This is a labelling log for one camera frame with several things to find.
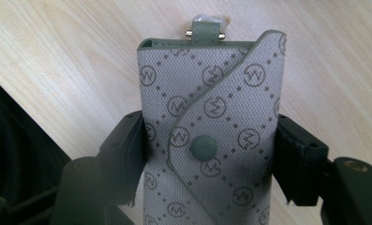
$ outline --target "patterned fabric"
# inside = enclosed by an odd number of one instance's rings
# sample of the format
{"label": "patterned fabric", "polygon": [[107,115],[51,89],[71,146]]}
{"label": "patterned fabric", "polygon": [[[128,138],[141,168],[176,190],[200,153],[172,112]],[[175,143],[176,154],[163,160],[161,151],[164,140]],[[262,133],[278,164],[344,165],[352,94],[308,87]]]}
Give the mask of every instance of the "patterned fabric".
{"label": "patterned fabric", "polygon": [[[144,224],[268,224],[285,43],[268,31],[248,48],[138,50]],[[217,142],[208,161],[189,150],[201,135]]]}

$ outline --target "dark background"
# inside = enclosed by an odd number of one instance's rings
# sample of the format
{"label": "dark background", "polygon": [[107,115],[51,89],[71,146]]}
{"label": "dark background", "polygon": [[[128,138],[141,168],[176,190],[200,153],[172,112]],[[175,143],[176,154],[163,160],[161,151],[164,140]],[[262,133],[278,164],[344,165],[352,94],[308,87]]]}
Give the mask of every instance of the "dark background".
{"label": "dark background", "polygon": [[0,87],[0,196],[8,206],[59,184],[70,158]]}

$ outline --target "wooden table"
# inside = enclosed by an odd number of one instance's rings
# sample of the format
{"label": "wooden table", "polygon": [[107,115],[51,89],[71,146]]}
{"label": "wooden table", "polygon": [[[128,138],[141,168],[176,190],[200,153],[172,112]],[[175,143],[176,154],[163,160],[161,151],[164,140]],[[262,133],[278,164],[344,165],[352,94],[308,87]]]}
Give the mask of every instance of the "wooden table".
{"label": "wooden table", "polygon": [[[200,13],[227,15],[227,40],[288,34],[281,113],[372,164],[372,1],[0,1],[0,84],[72,158],[94,156],[141,108],[136,49],[184,38]],[[274,182],[271,223],[320,224]],[[141,203],[126,212],[142,224]]]}

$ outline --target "monogram logo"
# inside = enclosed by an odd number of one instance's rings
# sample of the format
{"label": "monogram logo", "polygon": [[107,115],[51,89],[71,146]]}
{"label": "monogram logo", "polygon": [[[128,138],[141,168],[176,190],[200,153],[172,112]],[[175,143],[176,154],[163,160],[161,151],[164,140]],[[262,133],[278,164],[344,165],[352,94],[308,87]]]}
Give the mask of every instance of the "monogram logo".
{"label": "monogram logo", "polygon": [[253,192],[249,187],[239,187],[234,190],[232,199],[236,205],[247,205],[252,202]]}
{"label": "monogram logo", "polygon": [[206,85],[211,86],[218,82],[223,75],[223,70],[219,66],[209,66],[203,70],[202,79]]}
{"label": "monogram logo", "polygon": [[176,57],[185,56],[188,53],[189,53],[189,49],[176,49],[176,50],[171,49],[171,54]]}
{"label": "monogram logo", "polygon": [[260,225],[265,225],[268,223],[268,220],[270,218],[270,207],[267,207],[260,213],[259,216],[259,223]]}
{"label": "monogram logo", "polygon": [[171,97],[167,104],[168,112],[172,116],[179,116],[183,112],[183,110],[186,109],[186,106],[187,106],[186,99],[184,97],[179,96]]}
{"label": "monogram logo", "polygon": [[238,49],[238,52],[241,54],[247,54],[248,51],[249,49]]}
{"label": "monogram logo", "polygon": [[279,50],[281,51],[282,55],[285,55],[286,51],[286,35],[282,35],[279,39]]}
{"label": "monogram logo", "polygon": [[247,128],[241,131],[238,135],[238,144],[245,150],[256,148],[260,142],[260,134],[252,128]]}
{"label": "monogram logo", "polygon": [[215,177],[221,172],[221,162],[217,158],[201,163],[201,172],[207,177]]}
{"label": "monogram logo", "polygon": [[141,84],[150,86],[156,81],[156,70],[151,66],[144,66],[140,70]]}
{"label": "monogram logo", "polygon": [[189,141],[188,130],[184,127],[177,127],[171,133],[171,145],[175,147],[183,147]]}
{"label": "monogram logo", "polygon": [[145,225],[157,225],[156,220],[150,216],[145,216],[144,224]]}
{"label": "monogram logo", "polygon": [[144,184],[150,189],[155,189],[157,186],[157,181],[152,174],[146,172],[144,176]]}
{"label": "monogram logo", "polygon": [[274,114],[276,117],[278,117],[278,113],[279,113],[279,100],[280,100],[280,97],[275,101],[275,104],[274,104]]}
{"label": "monogram logo", "polygon": [[264,68],[259,64],[249,65],[244,71],[244,82],[251,87],[260,86],[265,79]]}
{"label": "monogram logo", "polygon": [[148,141],[152,142],[156,138],[156,130],[154,129],[154,126],[145,123],[145,131],[147,131]]}
{"label": "monogram logo", "polygon": [[227,110],[226,102],[221,97],[211,97],[203,106],[207,116],[211,118],[218,118]]}
{"label": "monogram logo", "polygon": [[185,215],[186,208],[178,202],[172,202],[168,205],[168,213],[174,218],[180,218]]}

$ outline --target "stitched edge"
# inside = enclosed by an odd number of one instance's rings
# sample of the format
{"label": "stitched edge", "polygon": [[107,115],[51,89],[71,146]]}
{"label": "stitched edge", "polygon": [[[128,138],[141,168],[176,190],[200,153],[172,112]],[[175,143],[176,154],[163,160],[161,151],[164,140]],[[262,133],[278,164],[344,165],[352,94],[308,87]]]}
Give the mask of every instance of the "stitched edge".
{"label": "stitched edge", "polygon": [[165,43],[154,43],[154,46],[175,46],[175,47],[184,47],[184,46],[190,46],[190,44],[165,44]]}
{"label": "stitched edge", "polygon": [[196,31],[197,36],[195,37],[195,45],[196,46],[198,45],[198,34],[199,34],[199,32],[200,32],[200,26],[197,24],[197,31]]}
{"label": "stitched edge", "polygon": [[212,45],[215,44],[215,32],[216,32],[216,25],[214,24],[213,29],[212,29]]}

